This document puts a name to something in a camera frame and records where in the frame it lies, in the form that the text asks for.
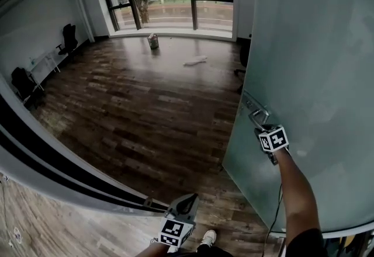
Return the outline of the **small trash bin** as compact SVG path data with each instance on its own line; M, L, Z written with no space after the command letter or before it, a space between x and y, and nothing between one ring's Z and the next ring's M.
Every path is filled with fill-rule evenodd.
M150 46L151 50L156 50L159 48L159 42L158 42L158 35L155 33L151 33L147 37L148 44Z

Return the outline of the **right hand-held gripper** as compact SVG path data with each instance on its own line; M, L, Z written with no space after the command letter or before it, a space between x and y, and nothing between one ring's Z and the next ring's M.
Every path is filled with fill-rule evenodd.
M254 128L254 133L260 143L261 151L268 156L273 165L277 165L278 161L274 152L281 148L288 149L289 146L284 127L282 125L265 124L262 129Z

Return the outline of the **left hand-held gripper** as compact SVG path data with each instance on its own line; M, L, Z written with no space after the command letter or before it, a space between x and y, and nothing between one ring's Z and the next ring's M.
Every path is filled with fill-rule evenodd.
M181 196L170 204L170 209L161 219L158 242L174 248L181 245L192 234L199 205L199 195L192 193Z

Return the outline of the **white desk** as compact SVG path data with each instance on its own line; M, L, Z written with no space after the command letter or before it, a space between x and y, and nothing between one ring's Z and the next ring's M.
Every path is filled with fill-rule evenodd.
M36 83L37 87L44 91L41 83L51 72L60 72L57 64L57 54L55 51L43 53L37 58L30 58L29 66L26 68L27 74Z

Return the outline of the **black swivel chair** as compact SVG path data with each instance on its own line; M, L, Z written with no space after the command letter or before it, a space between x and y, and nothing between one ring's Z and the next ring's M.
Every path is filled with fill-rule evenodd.
M250 53L250 48L251 48L251 39L252 39L252 34L250 33L248 35L248 38L240 38L238 37L236 40L236 43L239 44L240 47L240 63L244 67L244 69L235 69L234 70L234 75L238 76L239 73L245 74L247 65L248 65L248 58L249 58L249 53Z

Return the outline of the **frosted glass door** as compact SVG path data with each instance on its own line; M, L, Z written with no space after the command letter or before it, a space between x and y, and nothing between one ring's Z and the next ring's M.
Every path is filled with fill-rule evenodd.
M374 0L255 0L243 90L285 128L324 236L374 230ZM240 100L223 166L283 236L280 173L261 151L254 110Z

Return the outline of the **person's right forearm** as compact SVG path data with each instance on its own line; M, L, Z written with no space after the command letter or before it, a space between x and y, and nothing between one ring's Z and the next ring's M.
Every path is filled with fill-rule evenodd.
M317 203L312 188L284 148L274 152L282 181L286 214L286 242L289 244L299 234L320 229Z

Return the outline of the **silver door handle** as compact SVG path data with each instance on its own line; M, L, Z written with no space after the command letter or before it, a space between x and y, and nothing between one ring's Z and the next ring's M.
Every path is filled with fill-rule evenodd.
M259 129L260 131L265 131L265 125L269 116L270 114L267 110L257 109L251 112L248 115L248 118L251 120L255 128Z

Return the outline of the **black office chair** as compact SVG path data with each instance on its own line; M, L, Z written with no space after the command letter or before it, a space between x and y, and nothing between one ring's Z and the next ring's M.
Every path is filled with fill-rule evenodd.
M74 58L75 52L78 47L78 40L75 37L76 25L71 25L70 23L65 25L63 28L63 39L64 44L59 44L56 49L58 49L58 55L67 56Z

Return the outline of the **person's left forearm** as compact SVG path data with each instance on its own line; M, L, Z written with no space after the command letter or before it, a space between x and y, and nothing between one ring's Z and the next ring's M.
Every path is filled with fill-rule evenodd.
M166 257L169 245L153 242L145 250L138 253L135 257Z

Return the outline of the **person's black trousers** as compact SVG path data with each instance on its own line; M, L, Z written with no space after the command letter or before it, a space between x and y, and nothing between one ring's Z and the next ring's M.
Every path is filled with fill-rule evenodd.
M196 257L233 257L233 255L217 246L201 244L196 249Z

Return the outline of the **white cloth on floor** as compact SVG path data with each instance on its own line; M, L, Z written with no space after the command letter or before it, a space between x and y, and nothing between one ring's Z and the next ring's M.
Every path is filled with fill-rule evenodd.
M198 64L205 63L207 61L207 56L206 55L200 55L200 56L195 56L192 60L184 62L183 66L184 67L192 67Z

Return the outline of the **person's white shoe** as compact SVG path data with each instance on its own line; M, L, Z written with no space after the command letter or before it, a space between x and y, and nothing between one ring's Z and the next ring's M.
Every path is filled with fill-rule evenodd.
M215 230L208 230L205 232L200 244L211 247L216 242L216 237L217 234Z

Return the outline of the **white wall pipe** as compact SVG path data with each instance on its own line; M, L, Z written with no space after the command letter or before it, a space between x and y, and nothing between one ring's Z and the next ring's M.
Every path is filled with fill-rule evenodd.
M91 25L89 23L88 16L86 14L86 9L84 7L83 0L75 0L75 1L76 1L77 9L80 13L81 19L83 21L84 28L85 28L86 34L88 36L88 39L91 43L94 43L95 42L94 34L92 32L92 28L91 28Z

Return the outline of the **black chair with bag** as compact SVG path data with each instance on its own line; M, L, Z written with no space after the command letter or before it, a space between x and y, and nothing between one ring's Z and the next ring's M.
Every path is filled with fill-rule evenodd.
M31 108L43 94L44 89L36 82L33 75L24 68L16 67L11 74L11 84L15 95L26 108Z

